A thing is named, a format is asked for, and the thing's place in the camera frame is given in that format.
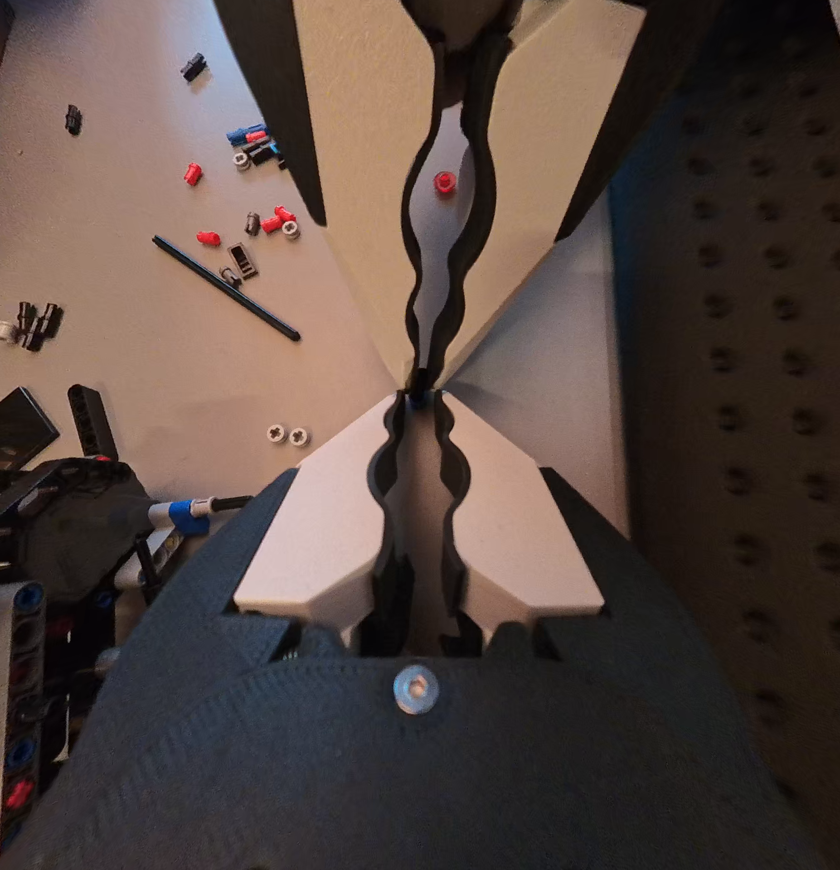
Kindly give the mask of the black square tile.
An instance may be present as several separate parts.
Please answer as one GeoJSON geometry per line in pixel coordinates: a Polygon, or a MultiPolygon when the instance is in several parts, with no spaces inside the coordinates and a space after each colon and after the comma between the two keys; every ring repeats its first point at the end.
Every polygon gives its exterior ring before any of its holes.
{"type": "Polygon", "coordinates": [[[0,472],[23,469],[58,437],[58,429],[25,387],[0,400],[0,472]]]}

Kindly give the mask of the black blue toy car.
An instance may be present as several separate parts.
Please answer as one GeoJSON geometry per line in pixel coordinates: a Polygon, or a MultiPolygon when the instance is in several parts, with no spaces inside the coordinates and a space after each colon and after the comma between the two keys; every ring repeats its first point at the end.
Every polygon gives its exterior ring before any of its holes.
{"type": "Polygon", "coordinates": [[[158,502],[127,464],[96,454],[0,471],[0,856],[117,658],[121,598],[151,604],[186,541],[250,500],[158,502]]]}

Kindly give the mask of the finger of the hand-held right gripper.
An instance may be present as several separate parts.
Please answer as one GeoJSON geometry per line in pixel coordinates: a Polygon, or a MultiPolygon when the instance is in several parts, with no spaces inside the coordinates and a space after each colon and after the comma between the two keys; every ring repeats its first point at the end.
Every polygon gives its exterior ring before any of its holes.
{"type": "Polygon", "coordinates": [[[484,45],[462,113],[474,195],[447,258],[431,386],[458,370],[551,252],[646,15],[528,7],[484,45]]]}
{"type": "Polygon", "coordinates": [[[439,121],[439,33],[402,2],[294,2],[323,235],[383,364],[414,366],[417,254],[404,217],[439,121]]]}

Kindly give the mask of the light grey desk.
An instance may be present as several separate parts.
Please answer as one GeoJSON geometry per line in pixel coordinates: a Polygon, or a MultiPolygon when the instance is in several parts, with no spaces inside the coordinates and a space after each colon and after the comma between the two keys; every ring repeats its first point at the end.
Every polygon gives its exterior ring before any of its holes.
{"type": "MultiPolygon", "coordinates": [[[[265,123],[275,137],[215,2],[11,6],[0,68],[0,321],[17,324],[22,300],[38,316],[48,303],[65,313],[38,353],[0,341],[0,399],[31,388],[63,431],[68,386],[99,390],[121,459],[157,500],[175,501],[257,494],[406,388],[383,364],[287,161],[284,172],[233,167],[228,131],[265,123]],[[188,83],[180,68],[196,52],[208,69],[188,83]],[[69,103],[82,113],[77,137],[65,129],[69,103]],[[190,162],[203,169],[195,187],[183,181],[190,162]],[[298,238],[246,234],[249,213],[267,217],[278,204],[295,213],[298,238]],[[200,245],[199,231],[222,244],[200,245]],[[153,235],[217,275],[237,273],[228,246],[246,245],[260,274],[238,289],[301,342],[174,261],[153,235]],[[269,443],[276,423],[308,429],[310,445],[269,443]]],[[[404,214],[418,255],[411,372],[428,366],[459,230],[453,202],[425,177],[456,168],[456,154],[436,154],[448,133],[439,113],[404,214]]],[[[621,530],[611,282],[610,223],[595,205],[443,387],[621,530]]]]}

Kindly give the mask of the black short beam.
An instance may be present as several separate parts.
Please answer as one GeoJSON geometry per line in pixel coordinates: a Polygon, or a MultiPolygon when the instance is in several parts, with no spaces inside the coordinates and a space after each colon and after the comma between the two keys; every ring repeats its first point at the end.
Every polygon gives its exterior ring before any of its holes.
{"type": "Polygon", "coordinates": [[[86,459],[119,462],[107,411],[99,391],[80,384],[67,390],[67,400],[78,435],[80,454],[86,459]]]}

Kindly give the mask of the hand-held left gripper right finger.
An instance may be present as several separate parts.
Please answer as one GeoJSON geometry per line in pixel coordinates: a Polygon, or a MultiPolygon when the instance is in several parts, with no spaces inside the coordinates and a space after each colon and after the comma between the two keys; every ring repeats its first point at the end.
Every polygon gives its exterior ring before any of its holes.
{"type": "Polygon", "coordinates": [[[447,391],[434,396],[442,594],[470,644],[503,625],[595,617],[603,595],[534,459],[447,391]]]}

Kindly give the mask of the long black axle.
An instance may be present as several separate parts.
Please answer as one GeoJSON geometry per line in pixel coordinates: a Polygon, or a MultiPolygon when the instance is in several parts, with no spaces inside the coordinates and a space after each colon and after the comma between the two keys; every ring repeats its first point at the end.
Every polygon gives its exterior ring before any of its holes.
{"type": "Polygon", "coordinates": [[[184,266],[187,270],[202,279],[209,286],[216,288],[222,295],[231,299],[243,310],[249,312],[255,318],[271,327],[275,332],[278,332],[292,343],[301,342],[300,332],[295,330],[292,326],[290,326],[283,320],[276,317],[273,313],[264,309],[262,306],[247,297],[239,289],[233,287],[224,279],[219,277],[217,274],[210,271],[200,262],[187,255],[186,252],[179,249],[171,242],[167,241],[159,235],[153,235],[152,242],[153,245],[155,245],[159,250],[163,251],[166,255],[170,256],[174,261],[184,266]]]}

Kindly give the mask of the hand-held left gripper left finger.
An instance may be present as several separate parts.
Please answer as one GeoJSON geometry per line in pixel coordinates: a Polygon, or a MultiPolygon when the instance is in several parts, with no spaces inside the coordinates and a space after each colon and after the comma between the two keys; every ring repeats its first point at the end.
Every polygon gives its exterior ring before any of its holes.
{"type": "Polygon", "coordinates": [[[299,463],[233,594],[240,612],[325,626],[365,655],[403,650],[414,571],[386,497],[406,406],[397,391],[299,463]]]}

